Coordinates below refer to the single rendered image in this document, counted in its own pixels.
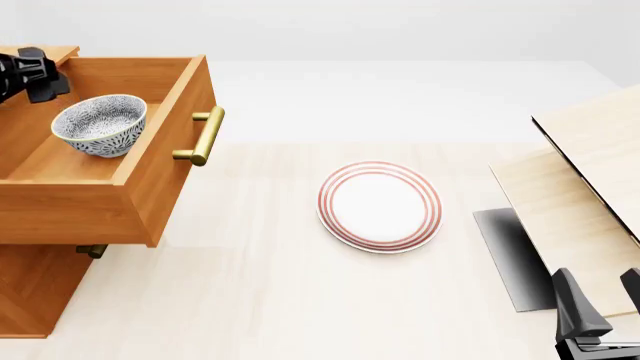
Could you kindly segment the wooden cabinet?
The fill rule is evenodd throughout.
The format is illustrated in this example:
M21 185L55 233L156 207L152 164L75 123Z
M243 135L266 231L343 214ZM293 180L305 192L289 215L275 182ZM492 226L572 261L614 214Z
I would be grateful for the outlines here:
M47 338L92 260L76 246L97 231L100 182L62 179L79 152L50 122L77 98L0 104L0 339Z

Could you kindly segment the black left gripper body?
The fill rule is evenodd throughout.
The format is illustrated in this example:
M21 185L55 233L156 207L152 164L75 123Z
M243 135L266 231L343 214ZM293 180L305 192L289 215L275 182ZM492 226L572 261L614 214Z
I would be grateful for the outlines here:
M25 89L59 80L55 62L46 57L16 57L14 70L16 77Z

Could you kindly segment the white plate with red rings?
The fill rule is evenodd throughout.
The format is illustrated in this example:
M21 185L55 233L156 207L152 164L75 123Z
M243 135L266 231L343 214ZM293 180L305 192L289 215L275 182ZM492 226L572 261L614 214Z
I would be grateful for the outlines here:
M326 177L316 212L325 229L346 245L398 254L437 236L444 206L432 183L415 170L387 161L359 161Z

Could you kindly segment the pale wooden slat tray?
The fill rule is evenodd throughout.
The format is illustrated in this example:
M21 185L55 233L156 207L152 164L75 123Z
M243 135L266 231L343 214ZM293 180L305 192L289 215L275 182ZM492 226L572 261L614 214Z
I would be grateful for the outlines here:
M604 317L636 313L640 84L531 121L547 146L490 169L548 272L566 268Z

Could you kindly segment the wooden drawer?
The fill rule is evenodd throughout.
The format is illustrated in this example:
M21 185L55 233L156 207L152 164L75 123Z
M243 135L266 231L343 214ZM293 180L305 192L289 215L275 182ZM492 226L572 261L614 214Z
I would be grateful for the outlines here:
M191 170L173 157L194 149L216 104L205 56L71 57L71 92L33 104L0 104L0 244L143 244L160 237ZM86 155L52 134L62 110L99 95L135 95L144 131L117 158Z

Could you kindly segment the blue patterned white bowl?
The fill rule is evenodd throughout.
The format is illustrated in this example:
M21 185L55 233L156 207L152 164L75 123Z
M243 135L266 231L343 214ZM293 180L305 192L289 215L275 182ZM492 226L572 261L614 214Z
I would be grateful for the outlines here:
M80 101L59 113L52 134L87 155L125 155L143 133L148 106L134 95L101 95Z

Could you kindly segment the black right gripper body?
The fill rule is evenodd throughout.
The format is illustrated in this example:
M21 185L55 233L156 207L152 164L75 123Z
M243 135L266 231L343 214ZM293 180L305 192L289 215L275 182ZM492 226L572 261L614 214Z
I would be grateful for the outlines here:
M555 349L561 360L640 360L640 342L556 337Z

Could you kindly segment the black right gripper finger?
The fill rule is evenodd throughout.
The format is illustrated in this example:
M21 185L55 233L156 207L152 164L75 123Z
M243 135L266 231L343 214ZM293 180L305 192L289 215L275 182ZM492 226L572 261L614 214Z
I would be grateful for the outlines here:
M613 326L593 307L574 276L566 268L552 275L557 308L557 342L575 338L599 338Z
M640 269L628 269L620 276L620 280L638 314L640 314Z

